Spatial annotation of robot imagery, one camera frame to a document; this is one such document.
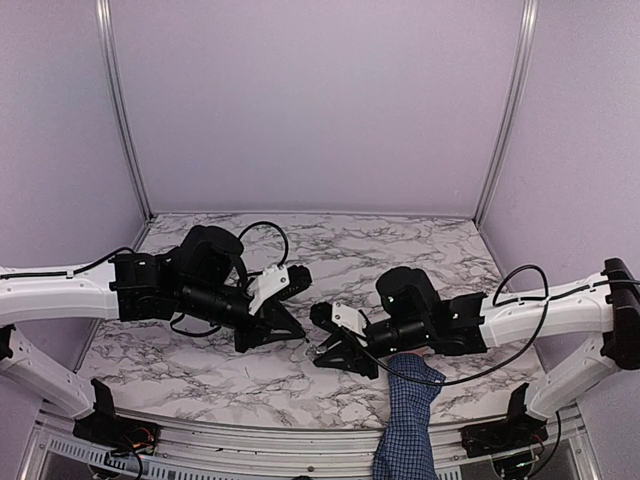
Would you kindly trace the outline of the blue checkered sleeve forearm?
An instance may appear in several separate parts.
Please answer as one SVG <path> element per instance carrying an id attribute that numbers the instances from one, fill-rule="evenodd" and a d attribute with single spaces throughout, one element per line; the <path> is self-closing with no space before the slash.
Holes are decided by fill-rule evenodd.
<path id="1" fill-rule="evenodd" d="M 390 418 L 374 455 L 374 479 L 436 479 L 429 425 L 445 376 L 413 355 L 388 361 Z"/>

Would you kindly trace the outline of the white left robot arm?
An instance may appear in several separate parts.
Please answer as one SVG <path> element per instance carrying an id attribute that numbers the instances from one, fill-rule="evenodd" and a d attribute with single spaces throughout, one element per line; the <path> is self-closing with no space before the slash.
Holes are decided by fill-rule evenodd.
<path id="1" fill-rule="evenodd" d="M 93 263 L 1 272 L 1 370 L 61 408 L 106 445 L 125 438 L 110 389 L 86 380 L 37 350 L 21 322 L 62 318 L 173 321 L 190 316 L 234 334 L 236 352 L 305 336 L 284 301 L 307 290 L 311 272 L 279 262 L 251 274 L 231 232 L 196 225 L 164 254 L 128 247 Z"/>

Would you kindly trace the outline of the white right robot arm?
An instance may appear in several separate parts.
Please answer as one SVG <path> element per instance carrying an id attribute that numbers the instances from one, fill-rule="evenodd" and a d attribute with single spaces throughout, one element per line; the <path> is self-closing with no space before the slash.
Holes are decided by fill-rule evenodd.
<path id="1" fill-rule="evenodd" d="M 602 379 L 639 367 L 639 281 L 619 258 L 585 279 L 522 293 L 483 292 L 440 297 L 427 274 L 406 266 L 376 282 L 387 318 L 372 323 L 339 303 L 312 306 L 312 323 L 328 333 L 318 367 L 375 379 L 382 358 L 420 347 L 445 356 L 483 354 L 513 342 L 530 348 L 539 338 L 585 333 L 586 342 L 543 379 L 511 395 L 495 438 L 515 448 L 566 403 Z"/>

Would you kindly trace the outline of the person's hand with long nails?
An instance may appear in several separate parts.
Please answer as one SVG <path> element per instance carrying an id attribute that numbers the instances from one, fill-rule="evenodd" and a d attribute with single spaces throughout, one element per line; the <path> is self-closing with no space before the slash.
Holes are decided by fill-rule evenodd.
<path id="1" fill-rule="evenodd" d="M 397 353 L 396 357 L 413 355 L 416 357 L 423 358 L 429 353 L 430 353 L 430 349 L 428 347 L 422 347 L 422 348 L 417 348 L 410 351 L 403 351 L 403 352 Z"/>

